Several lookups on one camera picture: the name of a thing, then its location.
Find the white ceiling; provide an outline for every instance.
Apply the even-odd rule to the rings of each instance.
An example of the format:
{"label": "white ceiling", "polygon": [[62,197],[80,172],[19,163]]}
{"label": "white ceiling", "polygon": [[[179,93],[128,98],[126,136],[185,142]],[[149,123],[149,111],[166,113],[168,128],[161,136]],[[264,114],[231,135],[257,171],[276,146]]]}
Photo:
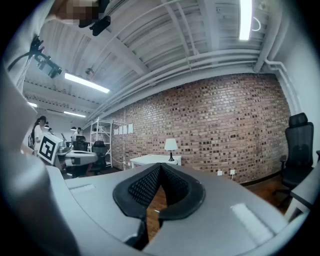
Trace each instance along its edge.
{"label": "white ceiling", "polygon": [[[111,25],[98,36],[92,36],[88,27],[80,29],[56,20],[46,23],[40,33],[44,53],[63,71],[110,92],[65,80],[63,73],[51,79],[33,60],[23,88],[26,98],[42,109],[75,112],[89,120],[149,87],[162,86],[172,77],[196,77],[199,69],[221,64],[247,67],[257,61],[269,20],[268,1],[253,0],[253,16],[261,22],[261,29],[252,31],[248,41],[238,40],[239,0],[180,0],[189,28],[176,3],[151,11],[127,26],[165,2],[111,0],[105,12],[111,16]],[[93,75],[86,74],[88,68],[93,69]]]}

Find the white shelving unit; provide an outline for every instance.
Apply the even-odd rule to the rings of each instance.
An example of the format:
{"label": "white shelving unit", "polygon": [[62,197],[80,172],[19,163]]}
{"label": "white shelving unit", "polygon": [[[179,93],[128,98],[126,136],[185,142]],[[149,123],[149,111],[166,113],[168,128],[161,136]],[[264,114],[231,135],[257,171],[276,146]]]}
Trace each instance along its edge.
{"label": "white shelving unit", "polygon": [[99,117],[95,121],[91,121],[91,129],[90,129],[90,146],[92,147],[96,141],[103,141],[106,148],[107,153],[106,157],[110,159],[106,159],[106,166],[113,167],[112,164],[112,148],[111,148],[111,138],[112,138],[112,121],[106,121],[99,119]]}

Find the red brick wall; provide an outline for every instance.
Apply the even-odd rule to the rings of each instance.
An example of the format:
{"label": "red brick wall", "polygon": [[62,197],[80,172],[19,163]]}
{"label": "red brick wall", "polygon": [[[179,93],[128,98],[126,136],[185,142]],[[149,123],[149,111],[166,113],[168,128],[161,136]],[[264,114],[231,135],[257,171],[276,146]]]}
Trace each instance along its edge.
{"label": "red brick wall", "polygon": [[233,179],[242,183],[280,170],[289,115],[274,75],[234,74],[168,89],[107,119],[133,123],[133,134],[112,135],[112,156],[119,162],[123,156],[128,164],[147,154],[169,155],[165,141],[175,138],[174,154],[183,166],[212,175],[221,170],[226,177],[235,169]]}

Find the black office chair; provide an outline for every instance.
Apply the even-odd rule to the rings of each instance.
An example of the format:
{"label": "black office chair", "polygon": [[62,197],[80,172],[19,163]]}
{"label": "black office chair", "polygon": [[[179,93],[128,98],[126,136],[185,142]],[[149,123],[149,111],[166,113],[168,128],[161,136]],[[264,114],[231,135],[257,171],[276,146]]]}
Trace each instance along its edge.
{"label": "black office chair", "polygon": [[85,136],[76,136],[76,141],[73,141],[72,145],[73,150],[88,151],[88,142],[86,142]]}
{"label": "black office chair", "polygon": [[273,192],[287,194],[287,197],[278,205],[288,201],[290,191],[294,189],[313,170],[313,141],[314,125],[308,122],[305,113],[295,114],[289,118],[289,127],[285,129],[288,144],[288,159],[286,155],[280,158],[282,184],[289,189],[277,189]]}
{"label": "black office chair", "polygon": [[103,141],[96,141],[91,151],[93,153],[96,153],[98,156],[98,160],[92,164],[90,172],[93,172],[94,175],[98,175],[98,173],[102,173],[107,165],[106,163],[106,153],[107,153],[107,147]]}

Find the white lampshade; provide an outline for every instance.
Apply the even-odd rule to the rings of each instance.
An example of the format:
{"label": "white lampshade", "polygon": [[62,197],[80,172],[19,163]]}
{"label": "white lampshade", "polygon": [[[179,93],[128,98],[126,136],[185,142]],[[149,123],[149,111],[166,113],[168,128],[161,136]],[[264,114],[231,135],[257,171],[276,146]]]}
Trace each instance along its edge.
{"label": "white lampshade", "polygon": [[177,142],[175,138],[167,138],[165,140],[165,146],[164,146],[165,150],[177,150],[178,146],[177,146]]}

